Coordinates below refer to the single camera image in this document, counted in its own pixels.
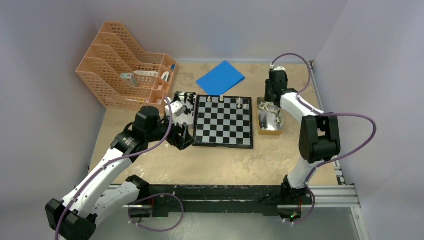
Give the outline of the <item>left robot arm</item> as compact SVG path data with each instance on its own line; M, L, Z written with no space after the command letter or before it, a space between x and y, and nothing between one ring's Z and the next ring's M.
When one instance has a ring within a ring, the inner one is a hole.
M108 192L112 182L139 156L163 142L182 151L193 142L189 126L180 120L178 109L172 104L165 107L165 116L153 106L144 106L133 122L127 124L106 151L97 166L62 199L51 199L45 206L48 223L54 238L88 240L97 227L111 214L126 204L153 204L155 198L171 197L173 193L154 191L152 185L132 175L115 190Z

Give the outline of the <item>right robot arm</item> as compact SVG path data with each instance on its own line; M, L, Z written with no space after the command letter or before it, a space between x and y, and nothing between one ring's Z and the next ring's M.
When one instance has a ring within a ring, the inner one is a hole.
M253 149L252 98L199 95L194 106L193 146ZM292 204L306 192L312 170L340 153L338 118L326 116L323 111L304 102L298 91L288 88L284 67L270 69L265 81L264 103L260 108L263 113L271 115L267 127L282 124L281 110L300 123L300 159L285 176L280 191L282 200Z

